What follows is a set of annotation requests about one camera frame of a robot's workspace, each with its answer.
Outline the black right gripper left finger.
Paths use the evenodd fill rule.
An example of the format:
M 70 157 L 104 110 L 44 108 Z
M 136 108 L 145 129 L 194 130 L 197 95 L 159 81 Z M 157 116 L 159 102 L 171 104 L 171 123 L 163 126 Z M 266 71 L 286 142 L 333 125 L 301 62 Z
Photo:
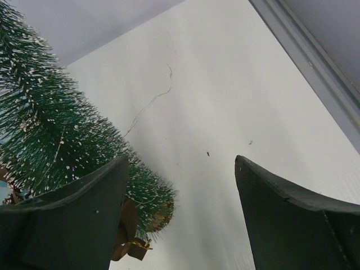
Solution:
M 108 269 L 129 164 L 120 156 L 91 174 L 1 206 L 2 269 Z

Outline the small green christmas tree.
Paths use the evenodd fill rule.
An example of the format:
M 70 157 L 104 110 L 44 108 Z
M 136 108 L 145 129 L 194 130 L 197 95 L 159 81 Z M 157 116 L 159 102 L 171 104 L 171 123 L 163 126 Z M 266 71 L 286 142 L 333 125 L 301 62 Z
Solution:
M 136 236 L 156 240 L 173 216 L 176 190 L 88 101 L 48 42 L 2 1 L 1 166 L 6 178 L 36 197 L 119 156 L 129 160 L 125 195 L 136 203 Z

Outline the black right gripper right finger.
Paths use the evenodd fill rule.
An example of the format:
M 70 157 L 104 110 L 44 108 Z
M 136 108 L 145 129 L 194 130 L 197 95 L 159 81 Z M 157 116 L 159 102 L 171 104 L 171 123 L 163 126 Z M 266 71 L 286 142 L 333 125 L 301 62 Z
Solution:
M 359 205 L 313 192 L 241 155 L 235 177 L 256 269 L 359 268 Z

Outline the brown ribbon bow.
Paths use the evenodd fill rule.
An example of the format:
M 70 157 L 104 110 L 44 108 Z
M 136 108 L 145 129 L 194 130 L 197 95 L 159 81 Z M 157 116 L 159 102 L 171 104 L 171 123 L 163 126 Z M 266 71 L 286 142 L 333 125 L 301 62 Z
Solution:
M 126 199 L 121 211 L 121 217 L 116 232 L 115 244 L 111 260 L 119 261 L 125 255 L 142 261 L 150 248 L 148 242 L 136 237 L 138 227 L 138 213 L 133 200 Z

